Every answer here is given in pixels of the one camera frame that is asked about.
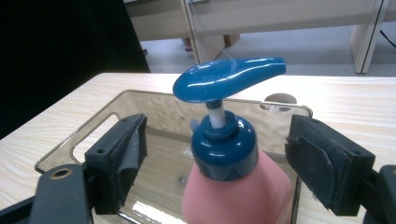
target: pink bottle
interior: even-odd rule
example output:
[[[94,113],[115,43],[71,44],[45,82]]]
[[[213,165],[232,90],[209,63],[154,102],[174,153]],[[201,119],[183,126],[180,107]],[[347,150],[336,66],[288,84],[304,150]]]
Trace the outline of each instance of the pink bottle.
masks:
[[[253,126],[224,111],[221,101],[285,71],[279,58],[223,60],[194,66],[176,81],[178,99],[208,108],[191,139],[195,164],[182,204],[187,223],[290,223],[289,178],[258,150]]]

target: transparent container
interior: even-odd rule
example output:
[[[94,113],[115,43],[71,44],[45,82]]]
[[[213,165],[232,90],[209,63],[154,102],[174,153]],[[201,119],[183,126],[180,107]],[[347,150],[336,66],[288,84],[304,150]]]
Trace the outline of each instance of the transparent container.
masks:
[[[285,158],[291,115],[312,117],[303,105],[225,99],[226,110],[247,119],[258,135],[259,149],[289,176],[294,189],[291,223],[295,223],[300,179]],[[179,101],[172,94],[124,91],[35,165],[46,172],[62,164],[84,162],[84,153],[119,119],[144,113],[148,117],[148,156],[131,187],[125,206],[117,216],[101,216],[111,223],[185,223],[181,215],[184,188],[193,165],[190,123],[200,121],[205,106]]]

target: soap dispenser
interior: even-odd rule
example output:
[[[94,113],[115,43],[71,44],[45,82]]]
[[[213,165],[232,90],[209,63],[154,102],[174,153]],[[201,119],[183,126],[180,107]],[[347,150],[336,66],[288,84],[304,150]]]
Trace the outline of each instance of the soap dispenser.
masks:
[[[179,100],[208,110],[191,138],[195,164],[182,202],[187,223],[290,223],[288,176],[258,150],[252,124],[222,106],[223,98],[285,72],[281,58],[220,60],[198,64],[175,82]]]

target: blue pump nozzle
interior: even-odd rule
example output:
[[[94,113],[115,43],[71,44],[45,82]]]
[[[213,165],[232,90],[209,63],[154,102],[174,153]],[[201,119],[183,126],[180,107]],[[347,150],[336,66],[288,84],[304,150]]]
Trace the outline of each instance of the blue pump nozzle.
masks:
[[[230,181],[251,172],[257,162],[253,126],[224,111],[222,99],[285,72],[281,58],[232,59],[198,64],[177,79],[173,92],[179,100],[205,103],[208,109],[191,140],[201,173]]]

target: table surface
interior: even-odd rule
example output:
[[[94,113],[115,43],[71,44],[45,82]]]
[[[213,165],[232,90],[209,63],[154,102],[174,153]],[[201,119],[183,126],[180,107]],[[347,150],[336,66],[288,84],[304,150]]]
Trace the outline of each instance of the table surface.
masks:
[[[0,141],[0,209],[35,194],[35,163],[124,90],[172,92],[177,74],[101,74]],[[319,119],[376,155],[375,170],[396,163],[395,77],[280,76],[231,98],[293,95]],[[336,217],[302,187],[298,223],[361,223]]]

